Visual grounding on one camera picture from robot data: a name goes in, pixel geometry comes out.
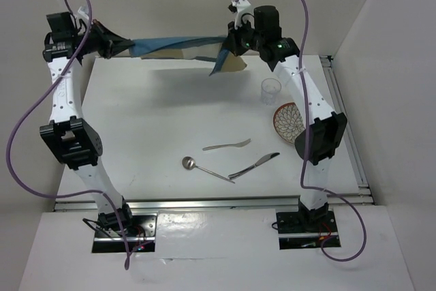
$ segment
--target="silver cutlery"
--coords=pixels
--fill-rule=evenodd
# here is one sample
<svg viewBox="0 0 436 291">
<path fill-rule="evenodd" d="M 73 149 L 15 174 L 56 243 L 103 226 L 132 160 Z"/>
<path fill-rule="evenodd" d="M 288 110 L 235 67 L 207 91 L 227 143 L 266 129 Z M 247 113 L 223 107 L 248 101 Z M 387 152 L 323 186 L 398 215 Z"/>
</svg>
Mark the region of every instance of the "silver cutlery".
<svg viewBox="0 0 436 291">
<path fill-rule="evenodd" d="M 241 175 L 248 173 L 250 170 L 253 170 L 256 167 L 265 164 L 268 160 L 271 160 L 272 158 L 277 157 L 278 155 L 280 155 L 280 153 L 269 153 L 268 155 L 265 155 L 264 157 L 259 159 L 254 165 L 251 165 L 250 167 L 247 167 L 244 170 L 241 170 L 240 172 L 229 175 L 229 179 L 231 180 L 236 179 Z"/>
<path fill-rule="evenodd" d="M 227 179 L 226 177 L 222 177 L 221 175 L 211 172 L 210 170 L 207 170 L 203 167 L 199 167 L 196 165 L 196 161 L 192 158 L 192 157 L 185 157 L 182 159 L 182 165 L 184 168 L 186 168 L 187 170 L 193 170 L 194 168 L 198 168 L 199 170 L 202 170 L 206 173 L 209 173 L 211 175 L 213 175 L 214 177 L 219 177 L 220 179 L 226 180 L 227 182 L 231 182 L 234 184 L 234 182 L 232 180 Z"/>
<path fill-rule="evenodd" d="M 243 146 L 246 146 L 250 142 L 251 142 L 251 139 L 248 139 L 246 141 L 242 141 L 242 142 L 239 142 L 239 143 L 230 143 L 230 144 L 221 144 L 219 146 L 210 146 L 210 147 L 203 148 L 203 151 L 208 151 L 208 150 L 218 149 L 218 148 L 224 148 L 224 147 L 242 148 Z"/>
</svg>

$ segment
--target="decorative plate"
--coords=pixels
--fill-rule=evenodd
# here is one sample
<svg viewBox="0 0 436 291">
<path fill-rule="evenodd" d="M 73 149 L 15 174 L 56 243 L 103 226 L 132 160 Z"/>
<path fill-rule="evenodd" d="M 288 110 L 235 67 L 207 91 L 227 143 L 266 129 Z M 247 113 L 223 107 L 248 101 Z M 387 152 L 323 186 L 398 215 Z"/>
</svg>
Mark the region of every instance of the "decorative plate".
<svg viewBox="0 0 436 291">
<path fill-rule="evenodd" d="M 294 102 L 280 106 L 274 114 L 274 128 L 284 141 L 294 144 L 297 136 L 305 130 L 302 117 Z"/>
</svg>

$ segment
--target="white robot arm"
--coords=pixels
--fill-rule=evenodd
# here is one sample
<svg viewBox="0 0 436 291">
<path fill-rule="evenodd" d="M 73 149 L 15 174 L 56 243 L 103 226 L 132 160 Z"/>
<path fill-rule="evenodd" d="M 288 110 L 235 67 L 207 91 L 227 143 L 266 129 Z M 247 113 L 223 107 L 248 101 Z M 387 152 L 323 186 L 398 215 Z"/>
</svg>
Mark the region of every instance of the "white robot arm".
<svg viewBox="0 0 436 291">
<path fill-rule="evenodd" d="M 342 139 L 347 118 L 337 114 L 326 102 L 310 74 L 303 67 L 298 69 L 300 51 L 291 38 L 281 36 L 279 13 L 274 6 L 261 6 L 251 14 L 248 0 L 233 1 L 229 6 L 235 14 L 234 21 L 228 24 L 228 36 L 223 49 L 240 56 L 248 50 L 259 52 L 260 58 L 268 64 L 281 83 L 289 89 L 300 109 L 305 108 L 305 99 L 300 74 L 304 74 L 309 98 L 309 125 L 296 139 L 296 150 L 301 158 L 305 152 L 305 133 L 310 129 L 311 148 L 307 163 L 305 186 L 320 188 L 303 189 L 299 200 L 299 211 L 307 225 L 327 214 L 328 203 L 325 189 L 328 182 L 328 170 L 335 149 Z M 246 19 L 254 18 L 254 27 Z M 301 110 L 303 122 L 306 112 Z"/>
<path fill-rule="evenodd" d="M 69 12 L 47 15 L 52 29 L 45 41 L 44 59 L 54 84 L 76 51 L 83 35 L 73 24 Z M 91 32 L 77 59 L 63 75 L 52 98 L 52 113 L 48 125 L 40 127 L 40 136 L 54 156 L 67 164 L 84 182 L 87 189 L 104 192 L 113 201 L 124 228 L 131 224 L 131 211 L 122 195 L 114 188 L 102 164 L 102 141 L 98 133 L 85 121 L 80 100 L 80 61 L 84 55 L 98 52 L 104 58 L 124 51 L 133 45 L 94 20 Z M 114 209 L 101 194 L 91 194 L 98 208 L 98 221 L 105 230 L 119 230 Z"/>
</svg>

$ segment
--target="red wire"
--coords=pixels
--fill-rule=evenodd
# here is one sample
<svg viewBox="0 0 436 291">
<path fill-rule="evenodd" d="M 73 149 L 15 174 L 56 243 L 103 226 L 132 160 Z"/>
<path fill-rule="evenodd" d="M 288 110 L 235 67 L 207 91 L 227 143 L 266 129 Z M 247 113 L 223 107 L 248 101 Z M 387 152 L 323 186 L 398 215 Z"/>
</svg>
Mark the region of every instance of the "red wire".
<svg viewBox="0 0 436 291">
<path fill-rule="evenodd" d="M 325 227 L 327 229 L 328 236 L 321 236 L 321 232 L 322 231 L 321 231 L 321 226 L 320 226 L 320 241 L 324 240 L 325 238 L 328 238 L 328 237 L 330 237 L 332 235 L 332 230 L 328 227 L 328 225 L 326 223 L 324 223 L 324 222 L 322 222 L 322 225 L 323 225 L 323 227 Z"/>
<path fill-rule="evenodd" d="M 135 228 L 138 230 L 138 240 L 136 241 L 136 244 L 135 244 L 135 246 L 137 247 L 137 246 L 139 246 L 139 241 L 140 241 L 139 238 L 141 237 L 142 231 L 137 226 L 135 226 Z"/>
</svg>

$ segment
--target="white table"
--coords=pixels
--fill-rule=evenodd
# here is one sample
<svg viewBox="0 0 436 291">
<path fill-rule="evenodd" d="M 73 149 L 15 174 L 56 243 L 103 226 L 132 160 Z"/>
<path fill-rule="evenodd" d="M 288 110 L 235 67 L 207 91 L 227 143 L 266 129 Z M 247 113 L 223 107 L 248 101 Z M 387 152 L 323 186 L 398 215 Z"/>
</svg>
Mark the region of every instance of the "white table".
<svg viewBox="0 0 436 291">
<path fill-rule="evenodd" d="M 102 161 L 112 183 L 127 200 L 297 196 L 302 160 L 273 127 L 275 110 L 292 101 L 282 89 L 276 106 L 260 101 L 263 79 L 274 77 L 257 57 L 245 57 L 245 71 L 208 77 L 212 63 L 130 58 L 97 59 L 83 104 L 84 117 L 103 140 Z M 305 65 L 325 99 L 332 104 L 318 56 Z M 203 152 L 214 144 L 247 146 Z M 222 175 L 238 172 L 261 156 L 280 152 L 253 172 L 222 181 L 186 171 L 184 156 Z M 329 188 L 352 194 L 358 182 L 344 142 L 337 149 Z M 84 189 L 65 169 L 59 194 Z M 90 200 L 88 195 L 68 201 Z"/>
<path fill-rule="evenodd" d="M 367 248 L 357 260 L 331 262 L 319 249 L 279 250 L 273 209 L 161 214 L 156 252 L 138 254 L 124 271 L 124 254 L 92 254 L 93 231 L 83 217 L 96 212 L 42 215 L 20 291 L 412 291 L 387 211 L 359 206 Z M 360 246 L 362 230 L 347 206 L 334 208 L 346 257 Z"/>
</svg>

